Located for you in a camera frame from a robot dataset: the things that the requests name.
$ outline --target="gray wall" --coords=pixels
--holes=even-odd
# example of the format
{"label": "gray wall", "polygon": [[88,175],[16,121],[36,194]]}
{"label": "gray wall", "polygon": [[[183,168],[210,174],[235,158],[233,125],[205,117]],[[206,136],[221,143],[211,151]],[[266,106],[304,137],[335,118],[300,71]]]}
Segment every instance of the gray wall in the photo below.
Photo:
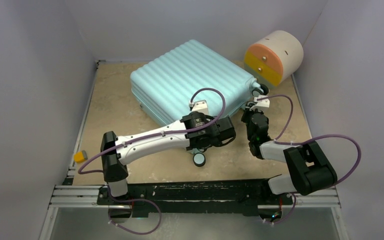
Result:
{"label": "gray wall", "polygon": [[95,59],[152,60],[196,39],[228,59],[274,30],[302,43],[327,0],[66,0]]}
{"label": "gray wall", "polygon": [[39,237],[93,75],[63,0],[0,0],[0,239]]}
{"label": "gray wall", "polygon": [[[296,78],[313,136],[343,133],[362,148],[359,168],[338,186],[348,232],[384,239],[384,0],[329,0],[304,52]],[[323,143],[343,176],[355,148]]]}

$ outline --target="light blue suitcase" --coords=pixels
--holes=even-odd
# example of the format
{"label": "light blue suitcase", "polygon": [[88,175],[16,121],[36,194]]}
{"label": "light blue suitcase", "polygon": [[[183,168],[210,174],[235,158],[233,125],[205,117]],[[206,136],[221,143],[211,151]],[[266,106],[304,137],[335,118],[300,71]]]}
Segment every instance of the light blue suitcase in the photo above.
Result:
{"label": "light blue suitcase", "polygon": [[[130,75],[131,91],[142,109],[160,126],[190,113],[189,100],[201,88],[214,88],[225,97],[222,117],[232,116],[260,85],[253,75],[196,40],[190,40],[145,64]],[[209,114],[222,108],[219,95],[203,91]]]}

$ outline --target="small yellow object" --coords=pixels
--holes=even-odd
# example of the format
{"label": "small yellow object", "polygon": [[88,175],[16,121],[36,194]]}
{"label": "small yellow object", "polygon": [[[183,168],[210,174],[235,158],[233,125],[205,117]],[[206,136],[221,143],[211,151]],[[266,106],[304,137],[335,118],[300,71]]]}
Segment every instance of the small yellow object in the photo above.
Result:
{"label": "small yellow object", "polygon": [[74,162],[76,163],[83,163],[84,161],[88,160],[88,156],[86,155],[86,151],[82,150],[78,153],[74,154]]}

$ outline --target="yellow drawer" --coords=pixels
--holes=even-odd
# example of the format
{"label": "yellow drawer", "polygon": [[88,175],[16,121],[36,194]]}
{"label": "yellow drawer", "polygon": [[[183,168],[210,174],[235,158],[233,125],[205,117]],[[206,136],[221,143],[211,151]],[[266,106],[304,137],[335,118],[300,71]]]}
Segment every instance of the yellow drawer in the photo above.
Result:
{"label": "yellow drawer", "polygon": [[268,82],[273,84],[273,86],[277,86],[281,83],[282,76],[274,71],[272,68],[264,64],[261,60],[259,60],[252,53],[247,51],[245,53],[245,58],[243,62],[248,65],[252,70],[265,78]]}

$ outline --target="beige floor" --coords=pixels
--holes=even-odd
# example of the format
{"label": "beige floor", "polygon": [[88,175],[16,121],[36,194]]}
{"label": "beige floor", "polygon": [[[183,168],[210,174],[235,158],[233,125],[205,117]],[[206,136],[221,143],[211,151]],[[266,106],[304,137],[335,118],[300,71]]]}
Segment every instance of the beige floor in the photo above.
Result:
{"label": "beige floor", "polygon": [[[242,62],[235,62],[243,67]],[[140,108],[131,92],[130,74],[145,63],[101,64],[84,127],[81,150],[88,156],[99,153],[102,136],[114,131],[118,136],[132,135],[159,127]],[[294,113],[292,121],[280,139],[282,141],[304,141],[310,131],[300,108],[291,78],[286,79],[270,95],[285,94],[292,98]],[[269,117],[269,134],[276,137],[283,128],[290,112],[285,98],[272,98]],[[192,155],[184,149],[171,149],[138,159],[128,165],[129,183],[181,182],[269,178],[288,172],[285,163],[260,160],[253,157],[248,148],[245,124],[241,122],[242,110],[232,117],[236,140],[231,144],[210,148],[206,153],[206,164],[196,167]],[[101,159],[92,162],[85,170],[102,169]],[[100,185],[102,174],[76,175],[74,185]]]}

